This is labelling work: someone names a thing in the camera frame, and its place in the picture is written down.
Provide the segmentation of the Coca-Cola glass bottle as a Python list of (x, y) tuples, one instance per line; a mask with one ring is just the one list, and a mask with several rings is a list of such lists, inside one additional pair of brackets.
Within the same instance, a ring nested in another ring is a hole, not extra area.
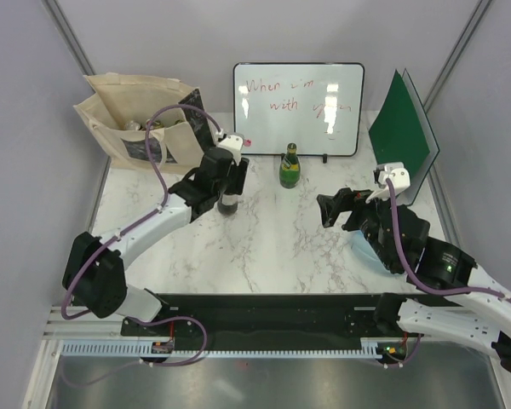
[(238, 210), (237, 194), (222, 194), (217, 202), (218, 211), (224, 216), (231, 216)]

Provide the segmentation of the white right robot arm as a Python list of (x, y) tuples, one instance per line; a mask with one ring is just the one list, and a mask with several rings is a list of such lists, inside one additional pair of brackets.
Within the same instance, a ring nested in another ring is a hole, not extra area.
[(380, 296), (373, 325), (382, 335), (396, 331), (436, 336), (476, 349), (499, 361), (511, 373), (511, 293), (499, 285), (465, 251), (430, 236), (428, 221), (394, 199), (370, 199), (369, 190), (340, 189), (320, 194), (317, 203), (324, 228), (338, 216), (349, 217), (342, 230), (360, 232), (391, 274), (428, 295), (442, 297), (472, 312), (439, 312), (399, 294)]

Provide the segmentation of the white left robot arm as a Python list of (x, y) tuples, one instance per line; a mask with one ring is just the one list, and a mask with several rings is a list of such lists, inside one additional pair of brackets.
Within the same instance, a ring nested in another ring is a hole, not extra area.
[(152, 335), (169, 328), (169, 313), (150, 291), (126, 281), (127, 268), (168, 234), (195, 222), (224, 196), (244, 190), (250, 161), (223, 148), (204, 154), (199, 167), (187, 172), (164, 192), (164, 198), (146, 215), (124, 228), (94, 236), (84, 232), (72, 243), (62, 285), (64, 319), (76, 319), (67, 308), (78, 301), (86, 312), (103, 319), (113, 314), (140, 321)]

